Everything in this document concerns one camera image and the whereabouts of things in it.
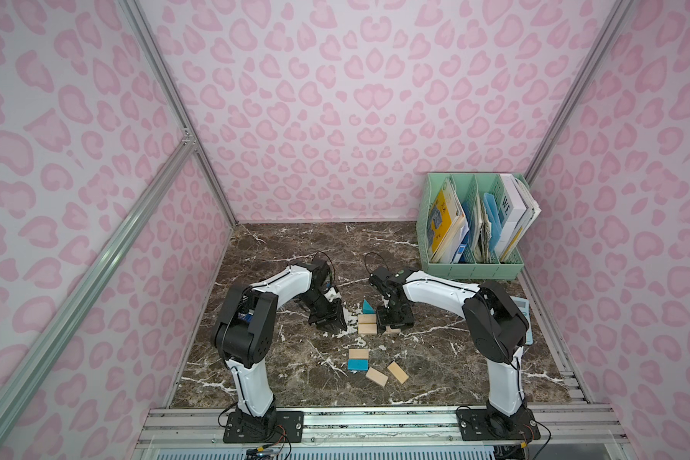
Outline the teal triangle block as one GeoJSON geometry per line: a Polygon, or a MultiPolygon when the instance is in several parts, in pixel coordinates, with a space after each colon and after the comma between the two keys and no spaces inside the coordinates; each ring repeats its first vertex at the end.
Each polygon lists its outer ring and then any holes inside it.
{"type": "Polygon", "coordinates": [[[375,309],[373,308],[373,306],[372,306],[367,300],[363,300],[361,313],[362,313],[362,314],[375,315],[375,314],[376,314],[376,311],[375,311],[375,309]]]}

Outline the wooden block top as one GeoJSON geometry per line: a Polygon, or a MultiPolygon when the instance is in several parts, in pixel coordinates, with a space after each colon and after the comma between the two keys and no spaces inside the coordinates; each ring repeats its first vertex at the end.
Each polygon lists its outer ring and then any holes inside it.
{"type": "Polygon", "coordinates": [[[360,324],[376,324],[378,322],[375,314],[360,314],[358,316],[358,323],[360,324]]]}

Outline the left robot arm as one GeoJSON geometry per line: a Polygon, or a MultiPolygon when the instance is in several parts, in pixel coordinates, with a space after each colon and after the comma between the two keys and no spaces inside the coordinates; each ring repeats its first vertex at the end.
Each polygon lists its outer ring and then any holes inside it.
{"type": "Polygon", "coordinates": [[[212,346],[236,385],[237,409],[256,422],[275,412],[265,359],[277,312],[289,301],[303,306],[309,312],[308,323],[320,331],[337,334],[348,329],[334,270],[318,258],[290,264],[264,281],[230,287],[212,329],[212,346]]]}

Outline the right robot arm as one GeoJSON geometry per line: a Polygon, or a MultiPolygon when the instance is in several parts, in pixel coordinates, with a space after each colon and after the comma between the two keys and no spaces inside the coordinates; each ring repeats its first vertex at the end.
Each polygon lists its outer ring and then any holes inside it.
{"type": "Polygon", "coordinates": [[[369,275],[369,284],[383,297],[375,308],[378,331],[414,326],[416,303],[428,304],[463,318],[477,351],[487,360],[487,408],[506,418],[526,408],[521,383],[521,360],[530,323],[500,284],[465,284],[421,270],[396,273],[381,266],[369,275]]]}

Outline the teal rectangular block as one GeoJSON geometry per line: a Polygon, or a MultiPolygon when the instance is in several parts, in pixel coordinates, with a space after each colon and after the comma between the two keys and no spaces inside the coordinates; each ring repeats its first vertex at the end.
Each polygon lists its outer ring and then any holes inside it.
{"type": "Polygon", "coordinates": [[[367,372],[369,369],[369,362],[363,358],[349,358],[347,368],[351,372],[367,372]]]}

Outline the wooden block bottom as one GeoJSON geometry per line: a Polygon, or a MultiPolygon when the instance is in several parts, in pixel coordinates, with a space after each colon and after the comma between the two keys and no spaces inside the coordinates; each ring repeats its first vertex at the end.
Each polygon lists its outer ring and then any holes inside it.
{"type": "Polygon", "coordinates": [[[378,371],[375,368],[369,368],[366,371],[365,377],[369,381],[373,381],[373,383],[379,385],[380,387],[385,387],[385,385],[388,382],[388,377],[384,373],[381,373],[381,371],[378,371]]]}

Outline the yellow book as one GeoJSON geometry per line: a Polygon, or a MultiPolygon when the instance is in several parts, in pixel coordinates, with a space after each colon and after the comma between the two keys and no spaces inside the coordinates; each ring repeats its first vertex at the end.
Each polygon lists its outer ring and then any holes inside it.
{"type": "Polygon", "coordinates": [[[451,264],[469,230],[466,213],[451,177],[443,182],[427,216],[429,262],[451,264]]]}

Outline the green file organizer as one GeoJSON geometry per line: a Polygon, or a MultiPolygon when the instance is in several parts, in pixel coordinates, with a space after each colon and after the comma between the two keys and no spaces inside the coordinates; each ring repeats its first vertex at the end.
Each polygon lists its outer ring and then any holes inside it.
{"type": "Polygon", "coordinates": [[[514,248],[502,256],[489,239],[490,212],[482,205],[504,197],[507,174],[429,172],[425,177],[416,231],[424,272],[452,280],[514,280],[524,269],[514,248]]]}

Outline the blue folder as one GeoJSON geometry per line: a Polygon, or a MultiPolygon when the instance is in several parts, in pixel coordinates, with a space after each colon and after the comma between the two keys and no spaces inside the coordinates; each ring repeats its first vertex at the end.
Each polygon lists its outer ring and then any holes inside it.
{"type": "Polygon", "coordinates": [[[489,230],[488,230],[488,250],[493,253],[498,245],[500,235],[502,232],[502,224],[500,221],[500,216],[498,212],[498,205],[496,204],[496,198],[493,194],[486,193],[483,195],[483,206],[486,211],[486,216],[488,218],[489,230]]]}

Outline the white book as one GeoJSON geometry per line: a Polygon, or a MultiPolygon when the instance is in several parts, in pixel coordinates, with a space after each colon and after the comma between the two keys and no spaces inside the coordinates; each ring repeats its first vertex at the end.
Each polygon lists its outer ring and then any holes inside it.
{"type": "Polygon", "coordinates": [[[501,233],[494,254],[506,262],[542,209],[527,184],[513,174],[500,174],[494,183],[501,233]]]}

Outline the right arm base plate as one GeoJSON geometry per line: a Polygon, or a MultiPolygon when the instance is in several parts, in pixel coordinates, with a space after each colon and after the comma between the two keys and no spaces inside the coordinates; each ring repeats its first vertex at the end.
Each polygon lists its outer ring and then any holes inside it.
{"type": "Polygon", "coordinates": [[[511,416],[492,407],[477,409],[467,406],[460,406],[455,414],[463,441],[507,441],[528,445],[542,438],[534,413],[524,406],[511,416]]]}

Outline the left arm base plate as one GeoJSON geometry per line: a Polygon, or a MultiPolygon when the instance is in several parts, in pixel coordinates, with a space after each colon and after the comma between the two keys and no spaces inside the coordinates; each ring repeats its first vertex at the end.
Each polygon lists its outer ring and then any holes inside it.
{"type": "Polygon", "coordinates": [[[264,416],[254,417],[238,408],[222,426],[224,444],[266,444],[278,441],[282,436],[294,444],[302,441],[304,413],[272,408],[264,416]]]}

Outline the aluminium front rail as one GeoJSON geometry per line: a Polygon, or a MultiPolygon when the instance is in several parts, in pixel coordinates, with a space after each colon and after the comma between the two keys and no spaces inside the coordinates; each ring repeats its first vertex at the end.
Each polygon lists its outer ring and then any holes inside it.
{"type": "MultiPolygon", "coordinates": [[[[310,407],[302,410],[302,440],[295,450],[314,448],[467,447],[490,441],[465,441],[454,406],[310,407]]],[[[607,404],[534,407],[542,438],[531,447],[600,444],[623,450],[630,443],[607,404]]],[[[219,408],[154,409],[135,445],[146,450],[234,449],[223,442],[226,416],[219,408]]]]}

